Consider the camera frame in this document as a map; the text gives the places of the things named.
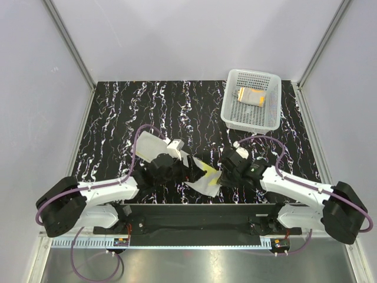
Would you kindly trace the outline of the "orange towel with grey pattern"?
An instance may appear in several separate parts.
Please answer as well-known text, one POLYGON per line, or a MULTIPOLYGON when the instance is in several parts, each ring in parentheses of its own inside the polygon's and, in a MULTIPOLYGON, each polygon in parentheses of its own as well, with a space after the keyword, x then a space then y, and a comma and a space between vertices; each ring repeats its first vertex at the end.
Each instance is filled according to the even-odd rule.
POLYGON ((237 100, 252 106, 262 107, 266 98, 266 91, 242 87, 238 91, 237 100))

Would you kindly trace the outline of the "yellow and grey towel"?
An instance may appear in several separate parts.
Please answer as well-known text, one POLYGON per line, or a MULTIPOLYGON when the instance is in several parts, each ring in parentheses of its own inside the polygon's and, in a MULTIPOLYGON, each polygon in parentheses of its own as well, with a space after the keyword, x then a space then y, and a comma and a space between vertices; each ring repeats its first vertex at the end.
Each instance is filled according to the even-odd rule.
MULTIPOLYGON (((164 140, 147 131, 143 131, 137 139, 135 154, 145 162, 150 163, 159 154, 169 154, 170 151, 167 148, 168 144, 164 140)), ((220 178, 221 171, 216 170, 196 157, 193 157, 193 160, 197 167, 207 173, 194 183, 188 181, 184 183, 196 192, 214 198, 220 191, 220 184, 217 181, 220 178)))

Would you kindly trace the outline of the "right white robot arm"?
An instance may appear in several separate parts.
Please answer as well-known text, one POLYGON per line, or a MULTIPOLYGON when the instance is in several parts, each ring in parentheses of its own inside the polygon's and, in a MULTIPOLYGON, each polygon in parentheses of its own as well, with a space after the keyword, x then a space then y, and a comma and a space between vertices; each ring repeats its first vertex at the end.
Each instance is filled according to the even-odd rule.
POLYGON ((333 239, 351 245, 362 231, 368 210, 353 188, 316 183, 279 172, 265 160, 251 161, 246 150, 227 149, 221 156, 222 186, 249 186, 295 200, 281 206, 267 219, 273 233, 305 228, 325 231, 333 239))

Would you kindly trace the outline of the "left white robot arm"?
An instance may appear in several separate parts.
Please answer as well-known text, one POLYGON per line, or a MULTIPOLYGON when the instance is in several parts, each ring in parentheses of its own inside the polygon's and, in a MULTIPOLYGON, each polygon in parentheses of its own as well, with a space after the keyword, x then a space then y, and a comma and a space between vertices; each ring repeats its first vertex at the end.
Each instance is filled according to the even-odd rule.
POLYGON ((191 155, 179 159, 162 153, 144 167, 118 179, 86 183, 67 176, 37 200, 35 221, 44 227, 47 236, 54 238, 69 232, 78 223, 85 226, 84 217, 99 207, 101 213, 113 213, 107 219, 107 227, 114 233, 122 233, 127 219, 116 213, 113 202, 132 200, 170 181, 197 183, 206 173, 191 155))

